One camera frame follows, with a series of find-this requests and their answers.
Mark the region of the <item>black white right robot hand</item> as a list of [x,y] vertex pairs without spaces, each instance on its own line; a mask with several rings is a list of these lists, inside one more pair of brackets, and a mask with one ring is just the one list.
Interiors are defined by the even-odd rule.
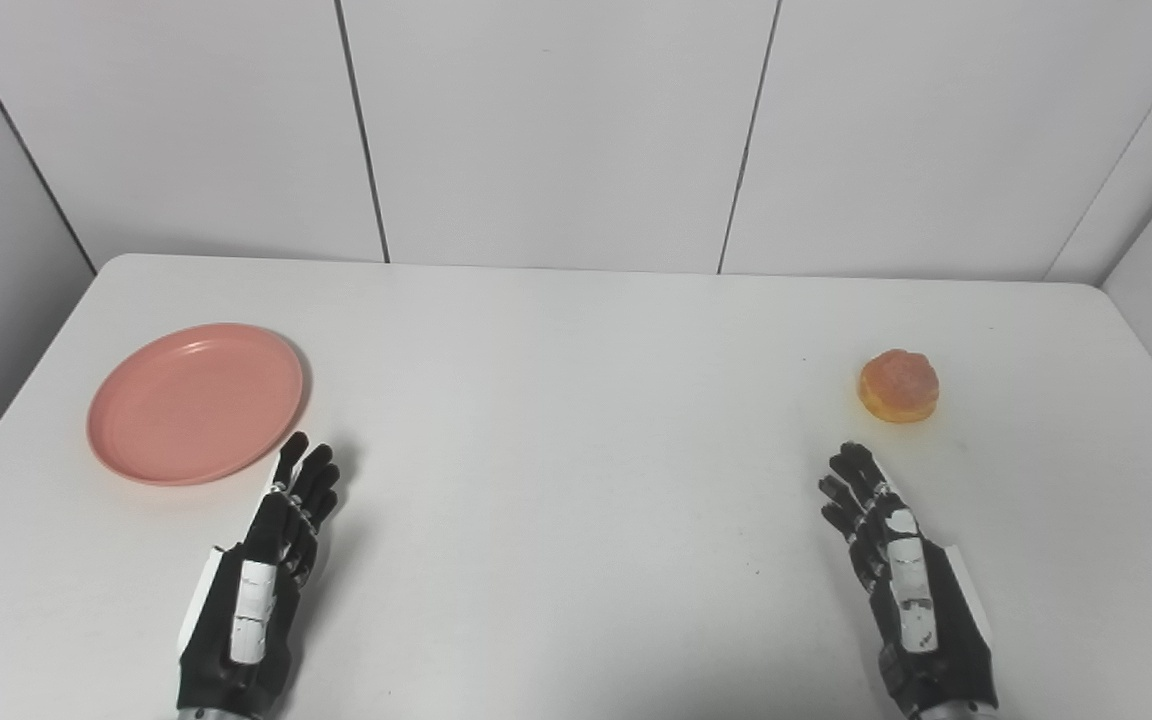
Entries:
[[990,644],[948,551],[924,536],[872,452],[846,442],[818,482],[823,518],[847,556],[881,634],[884,688],[905,719],[996,719]]

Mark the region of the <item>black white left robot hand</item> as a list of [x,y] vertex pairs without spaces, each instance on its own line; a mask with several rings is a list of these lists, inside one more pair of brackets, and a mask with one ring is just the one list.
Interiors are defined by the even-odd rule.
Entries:
[[332,447],[297,430],[247,537],[212,548],[179,653],[179,719],[268,719],[291,679],[294,619],[339,479]]

